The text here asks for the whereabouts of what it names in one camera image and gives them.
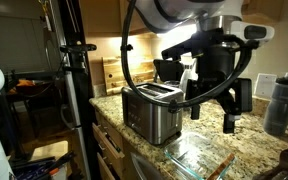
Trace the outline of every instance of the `water bottle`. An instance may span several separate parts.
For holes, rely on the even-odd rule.
[[[264,117],[264,131],[273,136],[285,133],[288,124],[288,73],[277,78],[273,89],[272,100]]]

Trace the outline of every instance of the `cabinet handle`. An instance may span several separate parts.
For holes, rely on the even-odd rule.
[[[105,148],[103,148],[103,147],[101,146],[101,144],[98,144],[98,146],[100,147],[100,149],[101,149],[102,151],[105,151]]]

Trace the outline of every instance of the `toaster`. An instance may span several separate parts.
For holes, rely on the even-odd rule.
[[[156,100],[183,101],[184,94],[179,88],[157,83],[141,83],[136,87],[146,96]],[[151,144],[162,144],[167,138],[182,130],[182,109],[176,113],[169,113],[168,107],[145,101],[129,87],[122,88],[122,102],[124,123]]]

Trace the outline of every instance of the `granite countertop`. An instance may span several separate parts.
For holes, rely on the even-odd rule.
[[[123,123],[121,95],[93,98],[90,103],[167,179],[178,179],[174,163],[163,152],[163,148],[174,141],[176,136],[162,145],[149,144]],[[196,121],[191,120],[190,114],[184,111],[182,134],[197,132],[235,153],[237,161],[225,179],[252,179],[254,175],[278,164],[279,153],[288,148],[287,137],[276,138],[266,134],[262,127],[263,118],[246,113],[235,123],[235,134],[224,134],[223,114],[222,108],[212,103],[201,105],[200,119]]]

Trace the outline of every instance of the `refrigerator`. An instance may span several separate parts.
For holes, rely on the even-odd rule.
[[[95,111],[88,102],[93,96],[87,52],[95,50],[95,45],[86,45],[83,23],[77,0],[40,1],[44,4],[45,27],[44,45],[46,57],[49,53],[59,53],[64,70],[67,103],[61,106],[61,118],[74,132],[72,137],[75,157],[84,179],[99,179],[96,159],[96,143],[91,124]]]

